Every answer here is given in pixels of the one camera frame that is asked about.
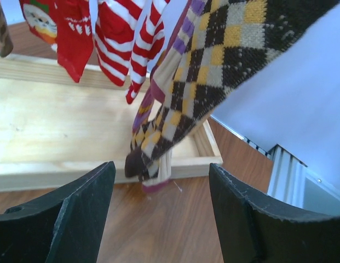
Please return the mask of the cream maroon purple sock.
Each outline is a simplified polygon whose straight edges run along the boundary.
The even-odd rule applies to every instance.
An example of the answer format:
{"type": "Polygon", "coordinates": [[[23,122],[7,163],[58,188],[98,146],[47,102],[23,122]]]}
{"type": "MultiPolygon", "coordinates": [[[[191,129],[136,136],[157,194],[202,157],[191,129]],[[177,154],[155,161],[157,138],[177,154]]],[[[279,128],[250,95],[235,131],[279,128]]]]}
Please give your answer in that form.
{"type": "Polygon", "coordinates": [[[153,104],[156,100],[160,103],[164,102],[165,89],[177,70],[188,41],[193,36],[195,23],[200,18],[206,3],[207,1],[187,2],[172,32],[167,48],[153,67],[150,74],[150,86],[143,97],[132,126],[132,149],[153,130],[154,121],[148,120],[153,104]]]}

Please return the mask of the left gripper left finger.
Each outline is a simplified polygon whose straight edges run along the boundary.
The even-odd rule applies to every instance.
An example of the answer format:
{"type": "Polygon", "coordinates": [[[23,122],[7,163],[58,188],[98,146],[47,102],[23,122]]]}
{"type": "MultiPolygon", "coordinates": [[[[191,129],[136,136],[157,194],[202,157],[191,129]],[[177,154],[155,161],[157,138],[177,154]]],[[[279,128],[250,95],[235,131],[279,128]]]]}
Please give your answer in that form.
{"type": "Polygon", "coordinates": [[[96,262],[115,177],[106,162],[0,214],[0,262],[96,262]]]}

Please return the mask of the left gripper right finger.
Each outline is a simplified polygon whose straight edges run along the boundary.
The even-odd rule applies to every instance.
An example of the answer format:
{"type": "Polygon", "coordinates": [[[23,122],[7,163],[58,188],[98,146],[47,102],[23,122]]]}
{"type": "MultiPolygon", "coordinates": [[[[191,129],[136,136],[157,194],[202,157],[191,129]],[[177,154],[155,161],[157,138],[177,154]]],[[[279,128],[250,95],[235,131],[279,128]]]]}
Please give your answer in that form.
{"type": "Polygon", "coordinates": [[[224,262],[340,262],[340,216],[286,204],[214,163],[209,186],[224,262]]]}

